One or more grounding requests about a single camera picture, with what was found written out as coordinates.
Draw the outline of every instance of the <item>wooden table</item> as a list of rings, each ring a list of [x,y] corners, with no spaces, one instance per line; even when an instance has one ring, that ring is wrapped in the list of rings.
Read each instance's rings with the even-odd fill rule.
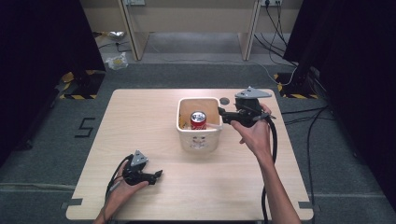
[[[69,219],[95,219],[104,204],[106,185],[127,155],[139,149],[148,157],[143,170],[163,170],[156,185],[136,193],[116,215],[118,220],[263,220],[259,165],[232,126],[224,124],[218,148],[205,155],[183,150],[177,132],[177,105],[184,97],[227,97],[223,106],[235,111],[234,95],[242,90],[116,90],[81,173]],[[261,102],[276,117],[276,168],[301,220],[313,216],[299,167],[274,93]]]

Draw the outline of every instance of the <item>black curtain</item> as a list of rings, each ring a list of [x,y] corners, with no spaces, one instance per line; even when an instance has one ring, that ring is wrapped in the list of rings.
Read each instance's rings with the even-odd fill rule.
[[[0,165],[37,123],[62,75],[105,71],[78,0],[0,1],[0,62]]]
[[[320,71],[336,115],[396,210],[396,2],[336,1],[333,25],[318,27],[313,21],[329,10],[320,2],[303,2],[285,58]],[[327,38],[312,38],[321,32]]]

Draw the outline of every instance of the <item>hand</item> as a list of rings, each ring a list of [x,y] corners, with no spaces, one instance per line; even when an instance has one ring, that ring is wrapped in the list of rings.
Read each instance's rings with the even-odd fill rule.
[[[122,177],[122,171],[126,162],[120,167],[117,173],[119,177],[113,185],[114,189],[109,192],[105,206],[93,222],[94,224],[106,223],[136,192],[149,184],[148,181],[143,181],[133,186],[127,184]]]
[[[265,104],[260,104],[265,113],[272,113],[271,109]],[[265,120],[258,120],[252,127],[247,128],[238,121],[232,120],[231,125],[241,134],[240,144],[246,144],[247,147],[258,157],[271,158],[270,147],[270,126]]]

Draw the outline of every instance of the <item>red soda can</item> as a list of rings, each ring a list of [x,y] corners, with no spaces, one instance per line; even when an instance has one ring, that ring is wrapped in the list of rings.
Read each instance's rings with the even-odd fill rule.
[[[191,114],[191,129],[206,130],[206,114],[202,111],[194,111]]]

